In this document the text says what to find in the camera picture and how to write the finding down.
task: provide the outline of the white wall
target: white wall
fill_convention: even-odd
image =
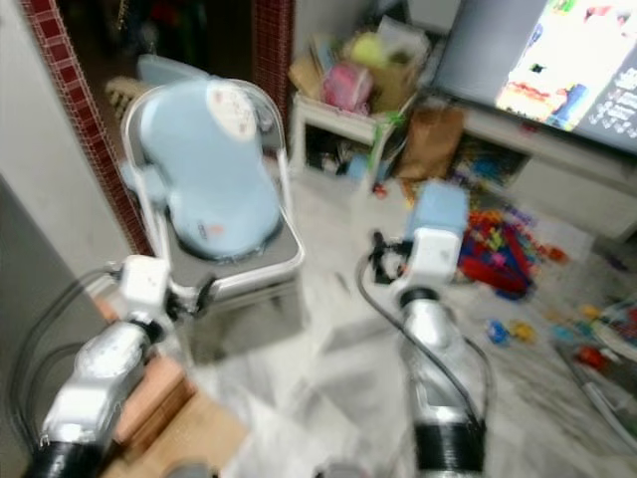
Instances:
[[[80,274],[129,248],[17,4],[0,0],[0,174]]]
[[[308,47],[313,34],[347,37],[377,0],[297,0],[293,58]]]

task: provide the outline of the white tile floor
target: white tile floor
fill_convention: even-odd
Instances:
[[[227,321],[222,338],[206,334],[205,323],[194,334],[197,382],[251,429],[224,476],[310,478],[329,459],[353,460],[374,477],[410,476],[399,338],[363,303],[353,280],[371,229],[400,235],[407,216],[402,196],[392,188],[384,201],[356,198],[346,179],[312,171],[294,185],[296,222],[308,252],[300,285],[303,307],[286,308],[293,317],[282,318],[279,306],[260,304],[232,317],[209,318]],[[488,476],[637,476],[637,458],[627,455],[545,339],[543,298],[550,293],[570,307],[577,301],[573,291],[585,291],[582,284],[590,276],[560,279],[560,287],[570,287],[568,300],[541,288],[523,304],[498,299],[480,286],[444,291],[463,332],[484,348],[496,370]],[[608,287],[610,276],[603,277]],[[633,281],[630,276],[626,283]],[[594,290],[603,291],[604,284]],[[624,281],[611,285],[615,294],[626,292]],[[507,349],[489,344],[484,329],[492,317],[529,321],[539,331],[537,344]],[[288,321],[287,337],[241,347],[281,327],[282,320]],[[211,360],[208,340],[210,350],[221,344],[227,355]]]

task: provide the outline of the tv screen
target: tv screen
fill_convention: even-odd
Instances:
[[[433,86],[637,154],[637,1],[465,0]]]

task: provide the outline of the tv stand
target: tv stand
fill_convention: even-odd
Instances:
[[[596,235],[637,230],[637,162],[599,152],[522,120],[466,108],[465,132],[526,154],[504,193]]]

